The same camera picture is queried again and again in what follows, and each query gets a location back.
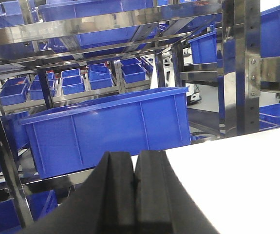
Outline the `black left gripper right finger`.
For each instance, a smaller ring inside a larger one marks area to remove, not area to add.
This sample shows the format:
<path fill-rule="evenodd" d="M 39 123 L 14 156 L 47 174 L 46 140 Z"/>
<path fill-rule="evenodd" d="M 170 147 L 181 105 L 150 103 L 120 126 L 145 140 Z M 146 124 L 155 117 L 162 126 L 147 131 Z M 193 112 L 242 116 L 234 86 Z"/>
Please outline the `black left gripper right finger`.
<path fill-rule="evenodd" d="M 180 182 L 165 151 L 142 151 L 135 179 L 137 233 L 218 233 Z"/>

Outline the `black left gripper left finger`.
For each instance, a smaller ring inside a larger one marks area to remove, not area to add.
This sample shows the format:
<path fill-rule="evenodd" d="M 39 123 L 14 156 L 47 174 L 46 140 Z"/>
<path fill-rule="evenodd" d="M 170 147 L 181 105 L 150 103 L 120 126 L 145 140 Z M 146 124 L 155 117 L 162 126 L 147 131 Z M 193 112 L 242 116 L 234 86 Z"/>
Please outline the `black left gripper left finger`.
<path fill-rule="evenodd" d="M 105 152 L 75 192 L 20 233 L 135 233 L 134 173 L 130 154 Z"/>

